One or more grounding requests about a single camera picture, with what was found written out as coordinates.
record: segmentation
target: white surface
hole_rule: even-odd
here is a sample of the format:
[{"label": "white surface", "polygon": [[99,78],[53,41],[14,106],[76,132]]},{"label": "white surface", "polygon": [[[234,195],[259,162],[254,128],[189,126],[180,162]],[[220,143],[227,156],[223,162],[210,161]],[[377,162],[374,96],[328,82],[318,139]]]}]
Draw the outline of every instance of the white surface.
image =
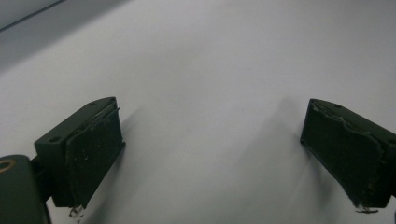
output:
[{"label": "white surface", "polygon": [[[1,155],[115,95],[128,147],[83,223],[393,223],[299,144],[309,98],[396,132],[396,2],[69,0],[0,33]],[[53,223],[75,223],[49,202]]]},{"label": "white surface", "polygon": [[59,0],[2,0],[0,1],[0,29],[58,1]]}]

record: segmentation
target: screw hole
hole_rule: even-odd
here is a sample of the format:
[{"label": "screw hole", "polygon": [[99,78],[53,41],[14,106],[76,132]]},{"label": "screw hole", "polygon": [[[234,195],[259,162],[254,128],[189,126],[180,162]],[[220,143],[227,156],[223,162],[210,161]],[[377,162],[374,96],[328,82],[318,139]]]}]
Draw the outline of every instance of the screw hole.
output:
[{"label": "screw hole", "polygon": [[0,173],[3,173],[4,171],[7,171],[11,169],[15,165],[14,160],[3,160],[0,161]]},{"label": "screw hole", "polygon": [[57,142],[57,141],[59,141],[60,139],[61,139],[60,136],[55,136],[55,137],[50,138],[49,141],[50,141],[50,142]]}]

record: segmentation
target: white table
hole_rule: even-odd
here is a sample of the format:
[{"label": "white table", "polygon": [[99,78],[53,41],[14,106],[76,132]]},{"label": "white table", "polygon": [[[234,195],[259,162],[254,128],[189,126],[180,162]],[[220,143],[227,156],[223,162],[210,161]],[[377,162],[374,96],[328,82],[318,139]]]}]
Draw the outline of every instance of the white table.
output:
[{"label": "white table", "polygon": [[0,157],[117,96],[128,147],[81,223],[393,223],[299,137],[309,98],[396,132],[395,24],[390,0],[65,1],[0,33]]}]

